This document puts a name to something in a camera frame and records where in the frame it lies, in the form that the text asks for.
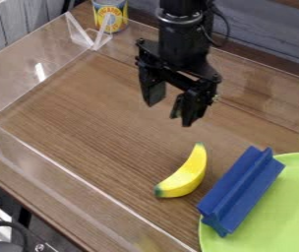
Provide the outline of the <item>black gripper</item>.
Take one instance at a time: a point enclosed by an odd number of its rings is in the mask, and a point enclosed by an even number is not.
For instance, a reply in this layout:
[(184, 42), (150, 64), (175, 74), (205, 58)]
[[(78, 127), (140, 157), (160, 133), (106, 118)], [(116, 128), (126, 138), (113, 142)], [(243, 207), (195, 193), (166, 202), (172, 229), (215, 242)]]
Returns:
[(189, 13), (157, 12), (158, 39), (138, 38), (136, 66), (145, 104), (153, 106), (166, 95), (166, 83), (183, 90), (177, 95), (171, 118), (181, 119), (184, 127), (203, 117), (212, 104), (220, 74), (207, 62), (215, 13), (192, 10)]

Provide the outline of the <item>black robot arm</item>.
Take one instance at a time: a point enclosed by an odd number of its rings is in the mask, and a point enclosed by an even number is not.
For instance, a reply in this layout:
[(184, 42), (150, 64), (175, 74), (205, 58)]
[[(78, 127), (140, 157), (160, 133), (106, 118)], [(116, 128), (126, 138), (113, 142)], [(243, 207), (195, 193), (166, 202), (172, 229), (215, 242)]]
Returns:
[(134, 64), (144, 102), (152, 106), (165, 98), (166, 86), (177, 95), (171, 116), (185, 127), (203, 117), (217, 95), (220, 73), (207, 61), (213, 18), (223, 13), (215, 0), (160, 0), (157, 10), (158, 38), (136, 40)]

